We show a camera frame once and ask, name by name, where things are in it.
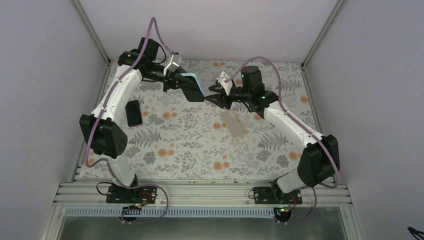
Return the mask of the light blue phone case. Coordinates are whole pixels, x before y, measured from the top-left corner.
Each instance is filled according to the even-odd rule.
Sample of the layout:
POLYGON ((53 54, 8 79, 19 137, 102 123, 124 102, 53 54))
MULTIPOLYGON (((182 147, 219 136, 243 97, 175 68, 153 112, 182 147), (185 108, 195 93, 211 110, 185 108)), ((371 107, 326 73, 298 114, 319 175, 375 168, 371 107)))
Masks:
POLYGON ((195 84, 196 84, 196 86, 197 86, 197 88, 198 88, 198 90, 202 93, 203 96, 205 96, 205 93, 204 93, 204 91, 203 91, 203 89, 201 87, 200 81, 199 81, 199 79, 198 79, 198 77, 197 77, 197 75, 195 73, 186 72, 186 73, 181 73, 180 75, 183 76, 183 77, 188 77, 190 79, 193 79, 194 82, 195 82, 195 84))

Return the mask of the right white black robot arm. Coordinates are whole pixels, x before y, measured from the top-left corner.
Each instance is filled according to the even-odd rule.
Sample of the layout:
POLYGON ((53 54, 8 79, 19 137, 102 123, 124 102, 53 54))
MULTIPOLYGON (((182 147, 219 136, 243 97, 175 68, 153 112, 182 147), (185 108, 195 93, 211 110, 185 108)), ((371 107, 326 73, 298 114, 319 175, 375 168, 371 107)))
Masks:
POLYGON ((331 176, 336 177, 332 187, 337 188, 341 180, 338 140, 331 134, 324 136, 313 130, 286 107, 278 94, 266 90, 257 66, 245 66, 240 73, 242 86, 236 86, 226 72, 220 73, 208 88, 213 94, 206 100, 227 110, 232 103, 243 103, 249 111, 257 113, 303 146, 297 168, 271 182, 272 200, 282 204, 292 191, 323 185, 323 181, 331 176))

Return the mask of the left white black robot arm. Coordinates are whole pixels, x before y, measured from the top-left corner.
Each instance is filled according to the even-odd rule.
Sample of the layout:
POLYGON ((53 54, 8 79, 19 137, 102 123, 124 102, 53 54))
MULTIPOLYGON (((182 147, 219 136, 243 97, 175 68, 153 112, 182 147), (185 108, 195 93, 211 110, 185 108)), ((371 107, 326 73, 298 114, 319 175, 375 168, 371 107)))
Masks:
POLYGON ((189 102, 205 100, 197 76, 181 67, 178 53, 170 53, 167 65, 155 61, 158 50, 164 48, 164 44, 143 37, 138 48, 125 51, 118 59, 116 75, 105 96, 89 115, 83 114, 79 119, 86 142, 83 157, 86 167, 104 162, 112 175, 112 184, 120 188, 119 196, 128 203, 139 197, 140 190, 136 174, 123 155, 128 137, 117 122, 130 107, 129 99, 135 87, 143 80, 160 82, 164 92, 180 89, 189 102))

